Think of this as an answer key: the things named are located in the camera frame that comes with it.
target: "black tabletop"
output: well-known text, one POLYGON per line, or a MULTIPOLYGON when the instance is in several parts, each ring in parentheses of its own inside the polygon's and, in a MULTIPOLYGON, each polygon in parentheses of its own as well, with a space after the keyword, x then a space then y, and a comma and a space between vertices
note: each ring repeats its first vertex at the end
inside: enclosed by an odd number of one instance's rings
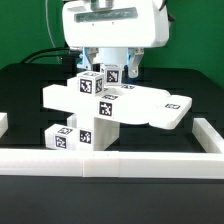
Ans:
MULTIPOLYGON (((42 88, 66 85, 60 65, 13 64, 0 71, 0 112, 9 130, 1 147, 42 148, 44 130, 70 115, 43 108, 42 88)), ((224 91, 189 69, 141 69, 125 83, 161 88, 193 99, 175 130, 121 124, 107 150, 204 153, 192 135, 193 118, 206 118, 224 135, 224 91)), ((0 177, 0 223, 220 223, 224 181, 0 177)))

